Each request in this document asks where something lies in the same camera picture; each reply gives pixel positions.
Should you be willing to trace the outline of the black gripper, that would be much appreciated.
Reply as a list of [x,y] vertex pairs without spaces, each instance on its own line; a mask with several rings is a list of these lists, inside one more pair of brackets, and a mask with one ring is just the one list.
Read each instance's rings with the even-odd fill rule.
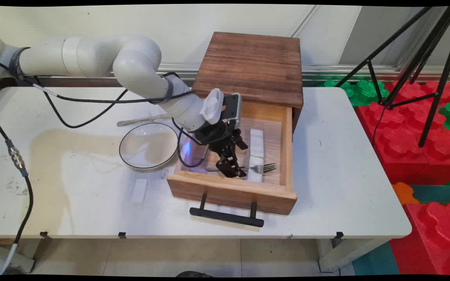
[[213,125],[202,127],[194,132],[195,139],[208,145],[208,149],[220,155],[216,168],[227,178],[244,178],[246,172],[240,168],[236,156],[236,146],[244,151],[248,146],[241,137],[241,131],[236,129],[236,120],[226,123],[219,120]]

